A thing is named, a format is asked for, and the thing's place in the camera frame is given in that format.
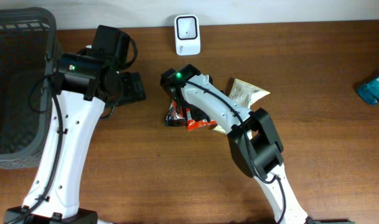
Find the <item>black snack bag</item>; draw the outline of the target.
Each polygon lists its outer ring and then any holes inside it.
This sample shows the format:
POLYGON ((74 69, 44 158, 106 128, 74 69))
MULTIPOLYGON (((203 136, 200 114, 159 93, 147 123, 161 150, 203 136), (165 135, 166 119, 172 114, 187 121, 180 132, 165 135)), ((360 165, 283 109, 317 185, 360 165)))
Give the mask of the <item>black snack bag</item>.
POLYGON ((179 127, 186 124, 187 120, 182 107, 178 106, 174 100, 171 100, 169 111, 164 118, 164 126, 179 127))

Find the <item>red Hacks candy bag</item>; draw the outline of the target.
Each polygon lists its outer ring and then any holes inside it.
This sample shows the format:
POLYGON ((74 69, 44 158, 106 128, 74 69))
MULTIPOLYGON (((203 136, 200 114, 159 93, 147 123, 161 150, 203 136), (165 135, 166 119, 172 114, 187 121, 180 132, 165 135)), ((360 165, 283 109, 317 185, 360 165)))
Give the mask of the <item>red Hacks candy bag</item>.
POLYGON ((200 121, 196 121, 192 118, 192 113, 189 109, 186 109, 186 115, 187 115, 187 130, 192 131, 197 128, 202 128, 205 126, 216 126, 217 122, 214 120, 208 121, 207 119, 202 119, 200 121))

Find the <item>yellow wet wipes pack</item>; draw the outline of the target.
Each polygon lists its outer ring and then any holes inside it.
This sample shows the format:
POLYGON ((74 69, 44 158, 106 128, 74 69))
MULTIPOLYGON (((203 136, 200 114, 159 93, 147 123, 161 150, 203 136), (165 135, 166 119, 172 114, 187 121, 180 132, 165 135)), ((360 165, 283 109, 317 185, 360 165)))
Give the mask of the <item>yellow wet wipes pack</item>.
POLYGON ((235 78, 228 97, 240 106, 251 108, 258 100, 269 94, 269 91, 235 78))

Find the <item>blue Listerine mouthwash bottle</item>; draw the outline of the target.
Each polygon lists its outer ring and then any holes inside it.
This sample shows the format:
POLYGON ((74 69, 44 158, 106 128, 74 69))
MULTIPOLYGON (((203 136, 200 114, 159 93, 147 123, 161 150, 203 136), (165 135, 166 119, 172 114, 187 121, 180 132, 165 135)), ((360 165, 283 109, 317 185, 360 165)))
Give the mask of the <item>blue Listerine mouthwash bottle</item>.
POLYGON ((368 83, 361 85, 357 89, 357 93, 359 97, 369 105, 379 103, 379 75, 368 83))

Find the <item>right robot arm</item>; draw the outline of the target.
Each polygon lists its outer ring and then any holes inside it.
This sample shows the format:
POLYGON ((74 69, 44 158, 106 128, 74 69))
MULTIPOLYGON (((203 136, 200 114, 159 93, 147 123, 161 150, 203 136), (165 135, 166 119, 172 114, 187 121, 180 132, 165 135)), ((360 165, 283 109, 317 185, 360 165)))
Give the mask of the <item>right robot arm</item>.
POLYGON ((253 111, 214 87, 212 78, 188 64, 161 75, 160 85, 178 105, 206 114, 227 133, 232 159, 255 179, 273 210, 276 223, 315 221, 300 206, 286 176, 284 147, 267 111, 253 111))

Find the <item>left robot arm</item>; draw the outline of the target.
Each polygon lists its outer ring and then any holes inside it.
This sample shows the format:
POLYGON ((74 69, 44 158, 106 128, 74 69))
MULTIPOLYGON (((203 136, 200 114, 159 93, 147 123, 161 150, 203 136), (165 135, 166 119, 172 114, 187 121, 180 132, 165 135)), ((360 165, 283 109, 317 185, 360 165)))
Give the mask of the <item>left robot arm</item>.
POLYGON ((52 96, 49 131, 34 182, 5 223, 99 223, 93 210, 80 207, 80 182, 97 122, 117 106, 142 101, 139 73, 129 72, 138 51, 121 29, 98 26, 91 47, 64 54, 41 79, 52 96))

